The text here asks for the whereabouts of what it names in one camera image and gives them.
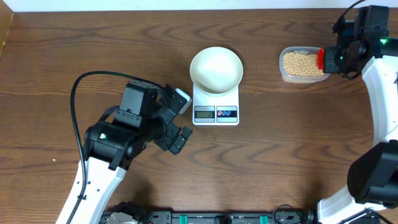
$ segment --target wood grain surface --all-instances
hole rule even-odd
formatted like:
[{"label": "wood grain surface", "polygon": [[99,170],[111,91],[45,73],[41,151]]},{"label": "wood grain surface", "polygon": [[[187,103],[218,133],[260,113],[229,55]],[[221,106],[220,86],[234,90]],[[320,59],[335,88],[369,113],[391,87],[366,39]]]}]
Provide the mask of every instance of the wood grain surface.
[{"label": "wood grain surface", "polygon": [[[284,83],[279,55],[290,46],[333,45],[330,25],[342,11],[16,14],[0,59],[0,222],[58,218],[79,160],[69,97],[80,74],[123,72],[192,95],[190,62],[211,46],[230,48],[243,61],[241,123],[196,127],[191,107],[175,120],[194,130],[183,151],[173,156],[150,144],[108,206],[130,200],[177,211],[313,208],[346,184],[350,164],[371,148],[369,97],[360,78]],[[389,29],[398,36],[396,9]],[[120,103],[126,83],[104,75],[81,82],[81,133]],[[398,222],[397,210],[383,214]]]},{"label": "wood grain surface", "polygon": [[14,13],[8,8],[6,3],[0,0],[0,57],[2,49],[6,44],[7,35],[11,26]]}]

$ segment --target scale display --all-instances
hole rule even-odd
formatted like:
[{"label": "scale display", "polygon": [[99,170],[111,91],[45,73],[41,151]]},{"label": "scale display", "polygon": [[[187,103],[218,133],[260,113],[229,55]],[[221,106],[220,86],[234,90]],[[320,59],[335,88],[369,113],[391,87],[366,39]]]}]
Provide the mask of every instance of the scale display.
[{"label": "scale display", "polygon": [[195,125],[238,125],[239,90],[223,96],[204,94],[194,85],[192,121]]},{"label": "scale display", "polygon": [[196,111],[195,112],[196,118],[214,118],[214,111]]}]

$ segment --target white bowl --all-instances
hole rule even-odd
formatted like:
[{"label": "white bowl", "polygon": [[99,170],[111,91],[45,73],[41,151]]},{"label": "white bowl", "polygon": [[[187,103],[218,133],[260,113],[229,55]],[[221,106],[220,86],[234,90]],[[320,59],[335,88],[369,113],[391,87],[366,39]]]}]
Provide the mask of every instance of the white bowl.
[{"label": "white bowl", "polygon": [[231,50],[210,47],[193,58],[190,75],[199,90],[208,95],[221,96],[239,85],[243,77],[243,65]]}]

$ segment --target green connector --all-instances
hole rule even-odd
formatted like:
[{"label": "green connector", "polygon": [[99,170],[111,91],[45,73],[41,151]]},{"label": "green connector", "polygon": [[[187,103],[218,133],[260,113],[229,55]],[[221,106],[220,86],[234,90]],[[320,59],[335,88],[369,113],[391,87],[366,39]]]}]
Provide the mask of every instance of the green connector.
[{"label": "green connector", "polygon": [[180,224],[188,224],[188,216],[180,215]]},{"label": "green connector", "polygon": [[268,216],[265,216],[265,215],[260,216],[260,224],[268,224]]}]

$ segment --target soybeans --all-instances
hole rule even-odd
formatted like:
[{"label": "soybeans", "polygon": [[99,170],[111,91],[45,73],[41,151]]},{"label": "soybeans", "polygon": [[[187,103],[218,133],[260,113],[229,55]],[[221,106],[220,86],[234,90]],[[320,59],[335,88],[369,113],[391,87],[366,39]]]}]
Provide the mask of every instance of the soybeans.
[{"label": "soybeans", "polygon": [[318,69],[318,55],[302,55],[293,52],[284,55],[284,69],[289,75],[320,77],[324,76]]}]

